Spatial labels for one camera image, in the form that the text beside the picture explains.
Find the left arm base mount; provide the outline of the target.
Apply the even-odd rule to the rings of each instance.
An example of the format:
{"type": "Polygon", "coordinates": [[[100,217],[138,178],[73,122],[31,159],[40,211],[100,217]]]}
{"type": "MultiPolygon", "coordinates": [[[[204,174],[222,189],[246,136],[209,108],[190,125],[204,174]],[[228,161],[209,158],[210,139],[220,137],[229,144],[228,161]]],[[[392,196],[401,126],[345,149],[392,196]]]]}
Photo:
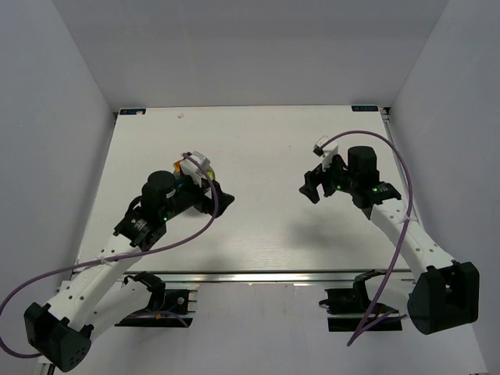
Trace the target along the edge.
{"type": "Polygon", "coordinates": [[[150,294],[148,304],[116,323],[116,327],[142,328],[189,328],[195,312],[194,291],[167,287],[166,283],[156,275],[142,272],[137,275],[127,275],[123,286],[141,283],[150,294]]]}

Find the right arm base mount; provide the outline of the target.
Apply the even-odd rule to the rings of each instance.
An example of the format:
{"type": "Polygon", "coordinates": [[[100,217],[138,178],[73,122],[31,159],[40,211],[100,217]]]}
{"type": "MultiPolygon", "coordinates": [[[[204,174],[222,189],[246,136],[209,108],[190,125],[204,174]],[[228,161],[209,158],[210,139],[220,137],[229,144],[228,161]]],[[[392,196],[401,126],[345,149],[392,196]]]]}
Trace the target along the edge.
{"type": "MultiPolygon", "coordinates": [[[[330,332],[354,332],[361,321],[371,300],[366,289],[366,282],[374,277],[385,275],[384,271],[371,270],[355,277],[351,287],[326,289],[327,297],[319,301],[319,306],[325,308],[328,330],[330,332]]],[[[376,318],[391,312],[369,331],[390,332],[402,331],[402,318],[399,311],[384,303],[377,302],[366,323],[371,323],[376,318]]]]}

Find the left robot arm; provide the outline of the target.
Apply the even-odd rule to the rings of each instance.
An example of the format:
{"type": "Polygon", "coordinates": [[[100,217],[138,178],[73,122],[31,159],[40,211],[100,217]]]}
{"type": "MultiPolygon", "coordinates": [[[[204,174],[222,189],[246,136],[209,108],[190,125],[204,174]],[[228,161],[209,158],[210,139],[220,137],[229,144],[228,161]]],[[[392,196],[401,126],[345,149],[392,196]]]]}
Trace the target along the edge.
{"type": "Polygon", "coordinates": [[[142,272],[107,298],[118,279],[166,234],[166,224],[190,208],[218,217],[234,202],[220,184],[195,183],[185,173],[160,170],[149,175],[141,195],[115,226],[94,266],[86,266],[65,289],[44,305],[24,313],[29,343],[64,373],[78,366],[104,331],[130,314],[155,313],[167,300],[163,281],[142,272]]]}

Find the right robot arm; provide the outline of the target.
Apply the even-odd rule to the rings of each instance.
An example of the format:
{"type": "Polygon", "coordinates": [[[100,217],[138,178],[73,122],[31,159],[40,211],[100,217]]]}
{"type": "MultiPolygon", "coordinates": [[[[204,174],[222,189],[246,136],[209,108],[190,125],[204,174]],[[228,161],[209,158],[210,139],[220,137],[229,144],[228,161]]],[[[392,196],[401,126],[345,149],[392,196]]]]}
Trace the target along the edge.
{"type": "Polygon", "coordinates": [[[440,248],[431,236],[406,212],[398,190],[380,179],[377,155],[370,146],[354,146],[348,158],[338,154],[338,144],[315,145],[322,161],[305,173],[299,191],[312,203],[323,196],[344,192],[355,207],[378,227],[399,250],[399,255],[416,278],[407,301],[407,312],[422,334],[477,321],[480,274],[471,262],[459,262],[440,248]]]}

